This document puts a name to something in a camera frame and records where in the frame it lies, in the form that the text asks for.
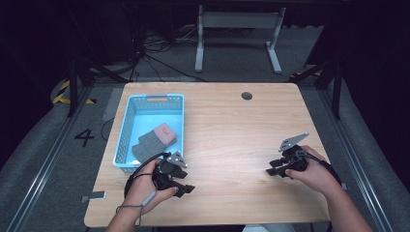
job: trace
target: person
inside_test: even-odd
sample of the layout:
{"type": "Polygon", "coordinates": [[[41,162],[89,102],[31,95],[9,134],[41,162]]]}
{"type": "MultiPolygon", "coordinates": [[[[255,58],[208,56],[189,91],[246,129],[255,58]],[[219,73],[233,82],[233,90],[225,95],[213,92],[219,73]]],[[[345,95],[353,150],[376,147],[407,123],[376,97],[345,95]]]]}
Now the person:
{"type": "MultiPolygon", "coordinates": [[[[314,155],[320,160],[325,160],[315,150],[309,146],[301,146],[305,152],[314,155]]],[[[139,174],[150,174],[154,171],[155,165],[160,162],[155,159],[141,169],[139,174]]],[[[329,216],[333,225],[333,231],[372,231],[353,201],[346,191],[340,186],[334,176],[319,162],[307,159],[308,166],[305,171],[287,169],[286,175],[305,183],[308,187],[322,193],[328,203],[329,216]]],[[[168,188],[157,191],[157,194],[144,207],[142,202],[155,191],[151,175],[142,175],[136,178],[130,191],[124,200],[123,206],[131,205],[134,207],[120,207],[117,214],[109,223],[106,231],[133,231],[136,221],[140,216],[147,214],[162,201],[169,199],[178,191],[177,188],[168,188]]]]}

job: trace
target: person's right hand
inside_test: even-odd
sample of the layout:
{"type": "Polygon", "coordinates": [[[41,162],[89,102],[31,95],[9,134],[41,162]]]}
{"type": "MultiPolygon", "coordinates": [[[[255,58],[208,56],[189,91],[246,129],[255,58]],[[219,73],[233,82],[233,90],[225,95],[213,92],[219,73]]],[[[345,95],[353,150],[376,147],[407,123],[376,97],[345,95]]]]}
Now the person's right hand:
{"type": "MultiPolygon", "coordinates": [[[[309,146],[301,146],[305,152],[314,155],[320,160],[325,160],[324,157],[320,156],[315,150],[309,146]]],[[[299,180],[309,186],[311,189],[319,191],[321,193],[326,193],[327,189],[340,188],[335,177],[318,161],[313,159],[307,159],[308,166],[305,171],[296,171],[292,169],[285,170],[286,175],[289,177],[299,180]]]]}

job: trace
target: blue plastic basket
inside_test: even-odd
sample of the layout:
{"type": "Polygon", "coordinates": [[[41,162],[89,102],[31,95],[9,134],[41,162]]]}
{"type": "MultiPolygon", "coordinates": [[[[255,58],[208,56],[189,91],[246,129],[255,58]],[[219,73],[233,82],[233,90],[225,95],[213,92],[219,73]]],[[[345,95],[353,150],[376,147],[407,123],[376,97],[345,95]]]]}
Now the blue plastic basket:
{"type": "Polygon", "coordinates": [[[184,96],[132,95],[127,102],[123,124],[115,149],[114,165],[124,172],[134,172],[141,164],[132,153],[132,146],[138,144],[138,137],[153,130],[162,123],[176,133],[175,143],[165,152],[184,155],[184,96]]]}

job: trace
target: wooden table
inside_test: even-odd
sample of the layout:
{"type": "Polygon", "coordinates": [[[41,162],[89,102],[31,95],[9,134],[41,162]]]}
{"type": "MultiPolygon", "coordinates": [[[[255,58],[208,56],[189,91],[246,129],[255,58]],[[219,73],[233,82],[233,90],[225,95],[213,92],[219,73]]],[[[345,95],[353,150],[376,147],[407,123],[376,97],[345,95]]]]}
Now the wooden table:
{"type": "Polygon", "coordinates": [[[252,224],[328,221],[322,194],[303,183],[271,177],[269,162],[281,157],[285,138],[309,132],[307,144],[326,152],[302,95],[291,83],[132,83],[124,88],[94,191],[106,199],[90,201],[89,227],[107,226],[121,205],[130,174],[113,165],[128,97],[133,94],[185,96],[184,180],[195,189],[172,197],[142,217],[144,226],[252,224]],[[252,99],[244,100],[244,92],[252,99]]]}

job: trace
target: hazard tape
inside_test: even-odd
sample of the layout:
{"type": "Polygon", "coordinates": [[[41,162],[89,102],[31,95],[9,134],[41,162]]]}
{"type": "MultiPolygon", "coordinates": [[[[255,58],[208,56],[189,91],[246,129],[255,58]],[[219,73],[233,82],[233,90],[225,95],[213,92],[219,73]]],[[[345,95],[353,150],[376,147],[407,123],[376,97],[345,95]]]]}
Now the hazard tape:
{"type": "MultiPolygon", "coordinates": [[[[64,93],[66,92],[67,88],[70,86],[70,80],[66,79],[64,81],[63,85],[61,86],[60,90],[57,93],[57,96],[54,98],[53,103],[71,103],[70,99],[65,99],[64,93]]],[[[97,100],[95,99],[89,99],[85,103],[87,104],[92,104],[92,103],[97,103],[97,100]]]]}

